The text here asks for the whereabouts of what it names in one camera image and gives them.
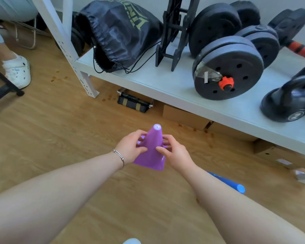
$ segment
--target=blue foam roller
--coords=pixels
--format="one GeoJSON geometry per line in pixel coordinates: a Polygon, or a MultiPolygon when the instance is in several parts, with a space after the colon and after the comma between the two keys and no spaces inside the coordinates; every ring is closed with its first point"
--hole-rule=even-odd
{"type": "Polygon", "coordinates": [[[228,180],[226,178],[223,178],[219,175],[216,175],[214,173],[208,172],[210,175],[213,175],[214,177],[216,177],[217,179],[221,180],[222,182],[226,183],[228,186],[230,186],[231,188],[235,189],[236,191],[240,192],[241,194],[245,193],[245,188],[243,185],[235,183],[231,180],[228,180]]]}

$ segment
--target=purple training cone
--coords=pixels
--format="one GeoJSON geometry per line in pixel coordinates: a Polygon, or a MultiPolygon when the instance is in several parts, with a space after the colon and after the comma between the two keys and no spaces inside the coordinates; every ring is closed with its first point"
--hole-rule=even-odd
{"type": "Polygon", "coordinates": [[[142,146],[148,148],[148,151],[140,154],[133,163],[162,171],[164,169],[165,157],[156,150],[157,146],[164,147],[162,127],[159,124],[155,124],[149,130],[143,141],[139,143],[139,147],[142,146]]]}

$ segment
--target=cardboard box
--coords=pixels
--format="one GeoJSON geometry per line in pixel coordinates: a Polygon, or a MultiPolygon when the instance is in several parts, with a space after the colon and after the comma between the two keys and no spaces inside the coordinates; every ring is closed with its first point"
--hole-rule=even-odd
{"type": "Polygon", "coordinates": [[[201,131],[210,122],[206,118],[166,104],[164,105],[163,117],[201,131]]]}
{"type": "Polygon", "coordinates": [[[265,140],[254,143],[254,154],[289,169],[305,168],[305,156],[265,140]]]}
{"type": "Polygon", "coordinates": [[[231,136],[231,137],[236,138],[236,139],[244,140],[244,141],[255,141],[255,140],[258,139],[258,138],[254,137],[252,135],[243,133],[243,132],[238,131],[234,128],[227,127],[227,126],[222,125],[222,124],[217,123],[217,122],[212,123],[211,126],[208,128],[208,131],[222,133],[222,134],[231,136]]]}

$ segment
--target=white metal shelf post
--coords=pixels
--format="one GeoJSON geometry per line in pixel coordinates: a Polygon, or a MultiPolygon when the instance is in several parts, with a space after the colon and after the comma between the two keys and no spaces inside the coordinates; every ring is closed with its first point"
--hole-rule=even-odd
{"type": "Polygon", "coordinates": [[[77,75],[87,94],[93,98],[97,97],[99,92],[94,89],[87,73],[78,70],[74,64],[74,62],[79,59],[79,56],[71,43],[73,0],[63,0],[63,24],[57,15],[51,0],[32,1],[38,12],[41,14],[54,39],[60,46],[61,51],[73,68],[73,71],[77,75]]]}

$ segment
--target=light blue pants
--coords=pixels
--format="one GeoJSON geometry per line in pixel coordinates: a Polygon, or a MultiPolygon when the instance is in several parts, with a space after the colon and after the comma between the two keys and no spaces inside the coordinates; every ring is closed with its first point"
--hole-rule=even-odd
{"type": "Polygon", "coordinates": [[[38,11],[32,0],[0,0],[0,19],[6,21],[29,21],[38,11]]]}

